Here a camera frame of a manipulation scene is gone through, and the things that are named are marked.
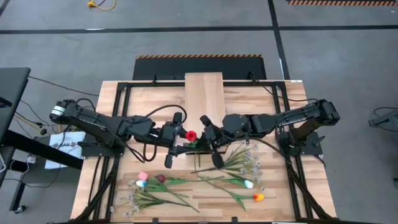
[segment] wooden plank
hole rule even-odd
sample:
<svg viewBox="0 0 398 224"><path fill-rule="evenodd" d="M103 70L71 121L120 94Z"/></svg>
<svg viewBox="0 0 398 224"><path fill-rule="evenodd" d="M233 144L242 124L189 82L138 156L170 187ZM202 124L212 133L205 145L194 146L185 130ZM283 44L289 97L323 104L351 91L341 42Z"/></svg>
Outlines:
<svg viewBox="0 0 398 224"><path fill-rule="evenodd" d="M116 85L117 82L103 83L97 105L98 112L111 115ZM286 81L286 87L289 98L296 100L305 98L303 83L291 83ZM134 87L131 92L127 115L146 114L166 104L178 104L186 108L184 94L184 87ZM226 114L275 113L272 95L267 93L260 86L226 86L224 87L223 94ZM306 102L290 102L290 107L294 109L305 104ZM157 126L160 126L165 121L171 119L173 113L176 111L178 111L178 108L167 108L166 110L154 114L151 118L157 123ZM276 146L274 133L267 135L264 140ZM129 141L128 144L134 149L142 152L142 144L136 143L135 141ZM231 145L230 149L234 149L237 144L239 143L236 142ZM148 147L147 152L150 157L153 152L153 147ZM123 213L131 209L128 204L122 205L122 203L126 201L124 198L129 194L127 182L130 179L136 179L139 171L148 171L150 175L165 174L173 177L195 178L195 176L190 173L193 170L192 156L179 156L174 159L173 168L166 169L164 167L166 153L167 149L160 147L158 148L158 155L153 162L141 164L131 153L126 151L119 165L113 203L115 213L111 216L111 222L151 222L153 217L158 217L160 222L230 222L232 216L237 216L242 222L294 220L284 160L276 152L262 144L258 144L258 149L252 151L255 156L260 157L260 169L264 173L261 183L256 185L255 189L242 189L237 185L221 181L215 182L215 184L221 187L242 195L258 193L259 186L263 185L266 188L264 192L266 198L257 203L252 200L245 200L246 212L238 207L231 197L224 192L220 192L218 189L205 183L189 183L173 186L172 189L189 196L187 201L199 209L200 213L196 213L191 208L179 207L178 205L160 205L135 213L131 220L123 218ZM223 157L228 157L230 153L231 151L228 150ZM97 158L89 158L85 160L83 164L71 218L79 215L86 207L96 159ZM335 215L335 209L323 165L311 156L302 156L302 160L309 191L326 212L330 215ZM211 166L212 161L210 156L201 156L201 169ZM99 173L100 169L97 172L94 193L98 185ZM204 175L216 177L223 174L215 171L205 172ZM160 194L159 196L174 200L172 197L169 198L169 195ZM101 214L104 213L106 199L107 197L103 199L103 203L101 204ZM305 210L302 206L302 200L300 200L300 202L300 208L304 216Z"/></svg>
<svg viewBox="0 0 398 224"><path fill-rule="evenodd" d="M198 138L204 127L199 120L203 115L207 115L214 125L222 127L225 117L223 74L186 73L185 109L188 118L184 128L195 131Z"/></svg>

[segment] black metal frame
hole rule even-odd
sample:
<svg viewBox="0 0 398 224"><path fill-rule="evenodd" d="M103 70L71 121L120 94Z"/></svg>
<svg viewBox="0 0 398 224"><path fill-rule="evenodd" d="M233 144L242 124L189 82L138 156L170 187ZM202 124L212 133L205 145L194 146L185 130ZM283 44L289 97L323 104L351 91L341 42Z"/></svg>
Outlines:
<svg viewBox="0 0 398 224"><path fill-rule="evenodd" d="M254 77L254 75L252 73L249 73L248 78L249 78L249 80L246 81L246 82L244 82L244 81L241 81L241 82L224 81L223 84L224 84L224 86L270 86L272 88L272 95L273 95L273 99L274 99L276 113L280 113L281 112L280 103L279 103L279 96L278 96L278 92L277 92L277 89L279 88L281 90L281 93L282 93L281 97L282 97L283 102L284 102L285 110L287 111L287 110L290 109L289 101L288 101L288 98L287 98L287 91L286 91L285 82L270 82L270 81L260 82L259 80L255 79L255 77ZM123 90L126 90L126 94L124 96L122 116L127 116L127 109L128 109L128 106L129 106L131 88L133 88L133 87L178 87L178 86L185 86L185 82L158 82L157 79L156 79L156 76L154 77L152 82L145 82L145 83L124 83L124 82L120 82L120 83L118 83L117 90L116 90L116 96L115 96L115 101L114 101L112 115L116 116L118 114L118 108L119 108L119 104L120 104L121 92ZM296 160L296 165L297 165L297 168L298 168L298 176L299 176L300 180L303 182L304 186L306 186L305 177L304 177L304 171L303 171L303 166L302 166L302 161L301 161L300 155L297 155L295 157L295 160ZM120 157L115 157L114 162L117 163L116 170L115 170L115 173L114 173L115 176L117 176L117 173L118 173L119 161L120 161ZM109 165L109 157L105 157L104 158L104 162L103 162L103 166L102 166L102 169L101 169L101 176L99 178L100 182L99 182L99 187L98 188L100 188L103 185L103 183L104 183L104 180L106 178L106 174L107 174L107 171L108 171L108 165ZM294 183L293 179L289 175L288 175L288 180L289 180L290 194L291 194L291 197L292 197L292 206L293 206L293 209L294 209L294 215L295 215L295 219L298 220L299 218L301 218L301 214L300 214L299 200L297 198L297 191L296 191L296 188L295 188L295 183ZM107 204L106 204L106 215L105 215L105 220L107 222L110 222L110 218L111 218L110 207L112 206L112 203L113 203L115 190L116 190L116 178L114 178L112 180L112 182L110 183L110 186L109 186L109 195L108 195L108 201L107 201ZM101 201L102 200L100 200L98 202L98 204L96 205L94 216L93 216L93 220L99 220ZM309 205L309 203L306 201L305 198L304 198L304 202L305 202L305 208L306 208L306 211L307 211L307 217L308 218L312 218L313 216L312 216L311 206Z"/></svg>

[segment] yellow cable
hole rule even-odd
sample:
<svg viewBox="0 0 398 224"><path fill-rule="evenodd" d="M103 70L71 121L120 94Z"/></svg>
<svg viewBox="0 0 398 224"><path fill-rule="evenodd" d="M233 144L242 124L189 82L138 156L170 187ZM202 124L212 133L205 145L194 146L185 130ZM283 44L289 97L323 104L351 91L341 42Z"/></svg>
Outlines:
<svg viewBox="0 0 398 224"><path fill-rule="evenodd" d="M97 6L97 4L95 4L94 0L90 0L87 3L87 6L88 7L96 7L96 8L101 9L101 10L109 11L109 10L113 9L116 6L116 0L113 0L113 5L111 7L109 7L109 8L103 8L103 7Z"/></svg>
<svg viewBox="0 0 398 224"><path fill-rule="evenodd" d="M34 128L34 129L37 129L37 130L41 131L38 127L35 127L33 124L30 124L29 122L25 121L25 120L22 119L20 116L14 115L14 117L17 118L17 119L19 119L19 120L21 120L21 121L24 122L25 124L28 124L30 127L32 127L32 128Z"/></svg>

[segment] wooden board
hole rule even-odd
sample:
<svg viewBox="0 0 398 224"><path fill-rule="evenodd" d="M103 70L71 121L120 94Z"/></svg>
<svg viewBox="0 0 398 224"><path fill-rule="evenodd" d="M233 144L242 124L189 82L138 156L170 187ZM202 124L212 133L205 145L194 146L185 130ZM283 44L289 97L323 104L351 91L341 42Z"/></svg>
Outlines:
<svg viewBox="0 0 398 224"><path fill-rule="evenodd" d="M214 125L222 127L225 117L223 74L186 73L185 109L188 119L184 128L195 131L198 138L204 127L199 120L203 115L207 115Z"/></svg>
<svg viewBox="0 0 398 224"><path fill-rule="evenodd" d="M97 105L99 113L111 115L114 96L116 94L116 85L117 82L103 82ZM306 98L303 83L286 81L286 87L289 98L296 100ZM184 92L184 87L134 87L131 91L130 107L128 108L127 115L147 114L153 109L166 104L186 106ZM224 87L224 102L226 114L275 113L272 96L262 87ZM290 107L294 109L304 104L305 102L291 102ZM176 111L178 111L178 108L167 108L154 114L151 118L160 126L165 121L170 120ZM274 137L274 133L271 133L264 140L276 146ZM129 141L128 143L134 149L142 150L141 144L137 144L134 141ZM224 156L228 156L230 152L228 150ZM115 213L112 214L112 222L151 222L152 218L155 217L159 218L160 222L230 222L232 216L237 216L239 221L242 222L294 220L284 160L276 152L262 144L258 144L258 148L252 151L255 156L260 157L261 170L264 173L261 184L257 185L255 189L241 189L233 184L226 184L220 181L214 182L217 185L242 195L259 193L259 186L264 186L266 188L264 192L266 198L261 202L245 200L246 212L225 192L215 189L208 184L195 183L176 185L172 188L181 194L188 195L188 202L199 209L200 213L195 212L191 208L179 207L178 205L159 205L134 214L134 218L131 220L123 218L123 213L131 209L128 205L121 205L126 201L123 198L129 194L127 182L130 179L136 179L137 173L140 170L148 171L150 175L165 174L173 177L195 178L194 175L190 174L194 169L193 156L179 156L174 159L172 169L166 169L164 167L166 153L167 149L158 148L157 158L153 162L146 164L139 163L130 153L126 152L123 155L118 172L114 199ZM97 158L89 158L83 164L72 210L72 218L79 215L87 205L96 160ZM323 165L312 156L302 156L302 160L309 191L326 212L335 216L335 209ZM211 167L211 165L212 162L209 156L201 156L201 169ZM205 175L215 177L219 176L220 173L206 172ZM99 175L96 178L95 190L98 185L98 179ZM302 197L300 193L298 195L300 210L302 211L302 216L305 216ZM159 196L172 199L169 195L160 194ZM103 200L101 205L102 217L105 207L106 200Z"/></svg>

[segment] black desk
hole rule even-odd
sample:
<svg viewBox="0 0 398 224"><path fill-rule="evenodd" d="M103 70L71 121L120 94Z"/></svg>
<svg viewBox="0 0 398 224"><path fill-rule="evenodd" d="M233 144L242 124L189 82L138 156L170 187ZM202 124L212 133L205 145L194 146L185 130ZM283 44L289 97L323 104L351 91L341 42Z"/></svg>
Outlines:
<svg viewBox="0 0 398 224"><path fill-rule="evenodd" d="M8 130L27 85L29 73L29 68L0 68L0 97L11 103L11 105L6 103L7 105L0 107L0 154L4 159L4 165L9 168L14 151L20 149L29 154L81 170L83 160ZM0 173L0 187L6 172L5 170ZM19 200L24 187L25 184L20 182L10 210L16 211L19 208Z"/></svg>

